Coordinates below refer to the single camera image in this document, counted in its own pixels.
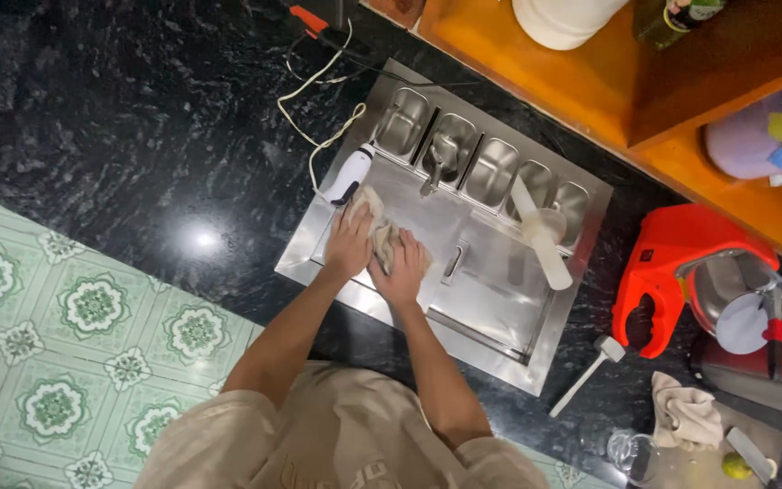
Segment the lime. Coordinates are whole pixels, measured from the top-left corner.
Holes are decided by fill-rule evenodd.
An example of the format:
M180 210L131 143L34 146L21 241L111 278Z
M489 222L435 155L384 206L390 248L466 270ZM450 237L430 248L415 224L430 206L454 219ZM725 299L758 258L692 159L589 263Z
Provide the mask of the lime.
M723 457L723 473L733 479L747 479L753 475L753 469L744 462L744 457L733 451Z

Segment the black granite countertop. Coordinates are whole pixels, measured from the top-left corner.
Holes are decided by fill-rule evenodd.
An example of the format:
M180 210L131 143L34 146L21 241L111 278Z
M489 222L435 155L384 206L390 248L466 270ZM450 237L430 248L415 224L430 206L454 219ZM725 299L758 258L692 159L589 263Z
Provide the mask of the black granite countertop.
M274 265L313 196L312 146L276 105L299 86L284 64L296 36L286 15L273 0L0 2L0 205L266 324L301 290ZM548 409L610 328L642 217L684 199L368 10L353 23L353 49L432 80L483 80L450 90L614 187L541 397L460 367L496 432L615 481L582 435L650 431L654 370L696 384L687 352L699 328L689 311L656 360L631 352L596 372L560 417ZM304 43L296 53L298 70L312 73L333 51ZM331 73L356 68L344 61ZM288 108L325 139L375 79L313 86ZM337 147L316 158L319 177ZM223 235L223 250L194 253L183 239L194 223ZM646 343L652 311L645 304L631 319L634 346ZM339 304L312 355L414 386L402 333Z

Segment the hand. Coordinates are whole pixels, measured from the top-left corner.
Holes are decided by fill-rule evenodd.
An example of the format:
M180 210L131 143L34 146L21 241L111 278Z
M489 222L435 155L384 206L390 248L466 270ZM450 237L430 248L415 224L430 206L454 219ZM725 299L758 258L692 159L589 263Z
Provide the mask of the hand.
M374 257L369 271L376 291L385 297L388 304L399 309L416 303L421 279L424 274L424 244L412 236L412 231L401 229L400 241L392 243L394 248L394 269L385 275Z
M352 216L352 224L344 218L349 207L337 212L331 225L331 234L325 245L324 270L336 278L349 280L361 273L373 256L373 239L367 237L373 215L364 204Z

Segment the white pestle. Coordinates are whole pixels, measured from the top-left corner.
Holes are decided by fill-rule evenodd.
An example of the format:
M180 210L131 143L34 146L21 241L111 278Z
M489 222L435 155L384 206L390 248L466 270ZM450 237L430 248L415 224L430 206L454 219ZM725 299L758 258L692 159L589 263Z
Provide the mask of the white pestle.
M515 202L520 215L521 232L527 243L536 251L548 285L556 291L567 289L572 285L572 276L557 250L557 242L566 231L566 223L563 223L563 230L557 230L543 222L539 208L527 191L527 185L518 176L515 176L515 182L512 183L512 201Z

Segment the floor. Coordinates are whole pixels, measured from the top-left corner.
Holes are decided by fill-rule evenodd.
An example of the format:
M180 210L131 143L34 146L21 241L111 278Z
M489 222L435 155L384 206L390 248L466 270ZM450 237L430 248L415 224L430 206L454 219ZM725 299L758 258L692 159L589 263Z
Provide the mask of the floor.
M0 487L131 487L262 330L0 207ZM517 447L552 488L609 487Z

